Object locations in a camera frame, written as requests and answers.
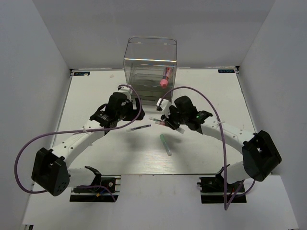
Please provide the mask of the pink glue stick tube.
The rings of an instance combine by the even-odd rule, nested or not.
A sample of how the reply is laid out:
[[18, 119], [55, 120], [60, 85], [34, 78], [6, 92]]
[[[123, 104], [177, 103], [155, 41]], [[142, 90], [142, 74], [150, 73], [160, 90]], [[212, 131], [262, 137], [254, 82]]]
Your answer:
[[166, 67], [166, 69], [164, 70], [164, 75], [162, 77], [162, 79], [160, 80], [160, 86], [165, 89], [168, 86], [168, 82], [169, 82], [169, 78], [171, 76], [172, 73], [172, 69], [169, 67]]

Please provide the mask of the clear organizer top lid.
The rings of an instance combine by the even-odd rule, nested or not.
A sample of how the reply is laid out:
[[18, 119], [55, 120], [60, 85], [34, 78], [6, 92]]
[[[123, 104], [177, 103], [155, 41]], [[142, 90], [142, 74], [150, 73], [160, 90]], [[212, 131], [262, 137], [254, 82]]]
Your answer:
[[177, 40], [157, 36], [133, 36], [128, 39], [123, 65], [177, 67]]

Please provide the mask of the orange capped highlighter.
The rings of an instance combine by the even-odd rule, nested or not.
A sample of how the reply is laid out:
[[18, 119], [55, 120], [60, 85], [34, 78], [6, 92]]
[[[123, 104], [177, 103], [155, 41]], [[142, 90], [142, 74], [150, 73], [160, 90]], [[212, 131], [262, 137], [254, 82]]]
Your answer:
[[179, 132], [180, 134], [184, 134], [185, 130], [180, 127], [180, 125], [174, 125], [169, 122], [165, 122], [165, 126], [171, 128], [174, 131]]

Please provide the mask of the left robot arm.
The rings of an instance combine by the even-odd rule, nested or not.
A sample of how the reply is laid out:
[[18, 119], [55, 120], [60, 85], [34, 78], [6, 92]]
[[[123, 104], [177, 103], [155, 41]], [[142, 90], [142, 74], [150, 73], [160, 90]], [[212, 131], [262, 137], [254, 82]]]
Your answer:
[[107, 104], [100, 106], [81, 130], [51, 149], [41, 148], [36, 156], [31, 178], [53, 196], [67, 187], [97, 191], [101, 173], [90, 166], [71, 168], [72, 162], [95, 141], [116, 129], [120, 121], [142, 120], [145, 113], [141, 100], [126, 93], [113, 93]]

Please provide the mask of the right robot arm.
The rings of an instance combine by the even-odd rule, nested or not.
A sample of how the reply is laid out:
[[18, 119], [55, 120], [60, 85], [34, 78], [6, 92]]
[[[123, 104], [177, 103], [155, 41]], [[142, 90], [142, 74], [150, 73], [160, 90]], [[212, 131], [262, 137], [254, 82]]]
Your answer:
[[197, 110], [187, 96], [177, 98], [174, 105], [159, 99], [157, 109], [163, 112], [161, 119], [172, 130], [182, 132], [181, 125], [186, 125], [192, 131], [222, 141], [242, 155], [242, 161], [227, 166], [227, 174], [222, 170], [216, 174], [217, 187], [222, 191], [249, 178], [262, 182], [282, 161], [269, 133], [263, 130], [252, 133], [219, 122], [210, 112]]

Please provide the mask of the red clear pen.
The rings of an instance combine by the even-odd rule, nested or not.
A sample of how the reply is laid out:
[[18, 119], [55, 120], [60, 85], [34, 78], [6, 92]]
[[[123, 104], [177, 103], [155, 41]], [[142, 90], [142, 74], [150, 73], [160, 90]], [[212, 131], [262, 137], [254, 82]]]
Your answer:
[[156, 124], [158, 124], [158, 125], [161, 125], [161, 126], [166, 126], [166, 124], [165, 124], [165, 122], [160, 122], [160, 121], [158, 121], [158, 122], [155, 122]]

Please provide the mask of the green capped highlighter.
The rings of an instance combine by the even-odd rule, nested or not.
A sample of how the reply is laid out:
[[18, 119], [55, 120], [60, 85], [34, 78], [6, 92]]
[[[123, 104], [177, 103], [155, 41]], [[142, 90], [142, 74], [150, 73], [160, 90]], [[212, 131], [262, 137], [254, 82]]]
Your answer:
[[163, 144], [163, 146], [164, 146], [164, 148], [166, 150], [167, 155], [171, 156], [172, 153], [171, 153], [171, 150], [170, 150], [170, 148], [169, 148], [169, 146], [167, 144], [165, 136], [163, 134], [161, 134], [159, 137], [160, 137], [160, 140], [161, 140], [161, 142], [162, 142], [162, 144]]

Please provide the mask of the green clear pen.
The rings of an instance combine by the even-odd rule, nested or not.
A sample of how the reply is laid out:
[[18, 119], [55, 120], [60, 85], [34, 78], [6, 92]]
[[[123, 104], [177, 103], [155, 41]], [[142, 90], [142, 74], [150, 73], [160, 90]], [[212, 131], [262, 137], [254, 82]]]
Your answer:
[[161, 119], [157, 119], [157, 118], [153, 118], [153, 117], [149, 117], [148, 119], [149, 119], [149, 120], [152, 120], [152, 121], [154, 121], [154, 122], [164, 123], [164, 121], [161, 120]]

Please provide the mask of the purple pen refill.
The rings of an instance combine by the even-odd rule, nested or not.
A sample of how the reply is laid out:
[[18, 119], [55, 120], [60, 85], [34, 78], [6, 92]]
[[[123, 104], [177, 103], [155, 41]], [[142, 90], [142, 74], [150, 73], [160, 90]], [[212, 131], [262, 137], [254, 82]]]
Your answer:
[[139, 130], [139, 129], [148, 128], [148, 127], [151, 127], [151, 126], [152, 126], [151, 124], [137, 126], [137, 127], [127, 129], [126, 132], [132, 132], [132, 131], [136, 131], [136, 130]]

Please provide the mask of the left corner blue label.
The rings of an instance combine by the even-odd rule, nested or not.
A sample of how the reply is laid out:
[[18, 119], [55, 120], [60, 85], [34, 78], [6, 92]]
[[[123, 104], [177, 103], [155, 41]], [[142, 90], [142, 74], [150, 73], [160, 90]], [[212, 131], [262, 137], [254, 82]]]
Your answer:
[[90, 72], [89, 71], [85, 71], [85, 72], [74, 72], [73, 73], [74, 76], [89, 76]]

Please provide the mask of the corner blue label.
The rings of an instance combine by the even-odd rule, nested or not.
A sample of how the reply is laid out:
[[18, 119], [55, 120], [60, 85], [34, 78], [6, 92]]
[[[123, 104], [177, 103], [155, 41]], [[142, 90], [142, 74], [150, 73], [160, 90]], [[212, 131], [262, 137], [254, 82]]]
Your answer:
[[233, 69], [218, 69], [218, 73], [235, 73]]
[[90, 72], [89, 71], [85, 71], [85, 72], [74, 72], [73, 73], [74, 76], [89, 76]]

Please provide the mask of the clear acrylic drawer organizer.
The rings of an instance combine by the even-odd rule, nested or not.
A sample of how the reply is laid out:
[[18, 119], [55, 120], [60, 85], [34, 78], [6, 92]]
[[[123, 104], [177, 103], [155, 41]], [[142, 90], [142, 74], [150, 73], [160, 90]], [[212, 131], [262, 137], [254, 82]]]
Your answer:
[[140, 96], [142, 103], [155, 105], [159, 98], [166, 92], [174, 88], [177, 67], [172, 69], [168, 86], [163, 89], [160, 80], [164, 75], [166, 66], [139, 65], [132, 66], [130, 69], [124, 68], [127, 84], [131, 85]]

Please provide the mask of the right corner blue label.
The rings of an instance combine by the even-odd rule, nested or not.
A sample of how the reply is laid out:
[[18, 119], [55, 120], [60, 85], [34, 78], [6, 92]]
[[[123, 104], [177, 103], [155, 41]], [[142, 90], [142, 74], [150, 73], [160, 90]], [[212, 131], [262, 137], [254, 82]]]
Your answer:
[[235, 73], [233, 69], [218, 69], [218, 73]]

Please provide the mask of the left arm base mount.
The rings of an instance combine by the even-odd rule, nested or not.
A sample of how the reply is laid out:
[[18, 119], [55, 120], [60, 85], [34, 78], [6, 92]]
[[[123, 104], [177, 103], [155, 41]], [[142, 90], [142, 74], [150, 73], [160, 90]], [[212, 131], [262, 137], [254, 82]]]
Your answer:
[[102, 176], [93, 188], [73, 187], [70, 202], [115, 203], [120, 193], [121, 176]]

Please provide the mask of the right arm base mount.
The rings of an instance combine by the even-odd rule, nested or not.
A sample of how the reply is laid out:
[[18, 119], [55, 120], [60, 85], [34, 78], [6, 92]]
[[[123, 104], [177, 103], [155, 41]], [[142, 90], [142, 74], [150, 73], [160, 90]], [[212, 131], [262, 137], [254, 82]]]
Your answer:
[[[224, 203], [224, 184], [214, 176], [199, 177], [197, 187], [201, 190], [202, 204], [223, 204]], [[242, 185], [235, 195], [232, 203], [243, 204], [247, 202], [245, 188]]]

